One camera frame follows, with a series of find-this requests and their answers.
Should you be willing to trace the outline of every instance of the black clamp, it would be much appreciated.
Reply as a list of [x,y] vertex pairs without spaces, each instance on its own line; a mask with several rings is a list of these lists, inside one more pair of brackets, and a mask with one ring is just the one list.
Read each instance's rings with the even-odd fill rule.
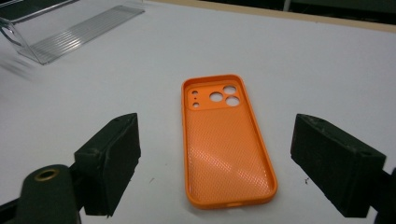
[[75,152],[70,167],[29,174],[21,197],[0,206],[0,223],[80,223],[79,210],[113,216],[140,158],[137,114],[111,120]]
[[344,217],[396,223],[396,169],[383,171],[386,156],[330,122],[298,114],[291,158],[303,168]]

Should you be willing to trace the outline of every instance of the phone case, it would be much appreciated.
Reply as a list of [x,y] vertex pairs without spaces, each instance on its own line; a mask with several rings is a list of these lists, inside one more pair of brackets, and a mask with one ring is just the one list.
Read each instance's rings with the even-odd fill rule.
[[242,79],[188,79],[181,102],[190,202],[211,209],[271,201],[276,176]]

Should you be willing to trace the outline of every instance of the transparent plastic box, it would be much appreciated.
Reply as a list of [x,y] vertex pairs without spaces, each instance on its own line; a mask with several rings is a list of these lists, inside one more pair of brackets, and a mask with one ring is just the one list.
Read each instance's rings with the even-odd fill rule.
[[46,64],[144,12],[116,0],[23,0],[0,7],[0,31],[14,49]]

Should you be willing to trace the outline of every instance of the textured pattern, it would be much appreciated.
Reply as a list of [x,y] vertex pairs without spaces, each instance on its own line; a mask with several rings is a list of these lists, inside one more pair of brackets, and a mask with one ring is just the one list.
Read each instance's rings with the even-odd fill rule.
[[113,7],[57,35],[39,41],[30,47],[32,51],[21,50],[20,54],[35,61],[38,59],[40,63],[49,63],[142,12],[143,9]]
[[274,177],[247,104],[186,113],[189,191],[194,200],[239,203],[274,191]]

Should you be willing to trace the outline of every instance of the white table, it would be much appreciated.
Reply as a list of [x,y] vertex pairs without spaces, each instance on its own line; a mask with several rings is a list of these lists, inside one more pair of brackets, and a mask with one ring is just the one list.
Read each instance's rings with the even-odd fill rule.
[[[290,158],[297,113],[328,120],[396,165],[396,34],[146,2],[147,12],[42,66],[0,37],[0,204],[111,119],[138,113],[142,158],[115,216],[89,223],[374,223],[344,218]],[[204,211],[184,192],[181,83],[235,73],[278,180],[263,205]]]

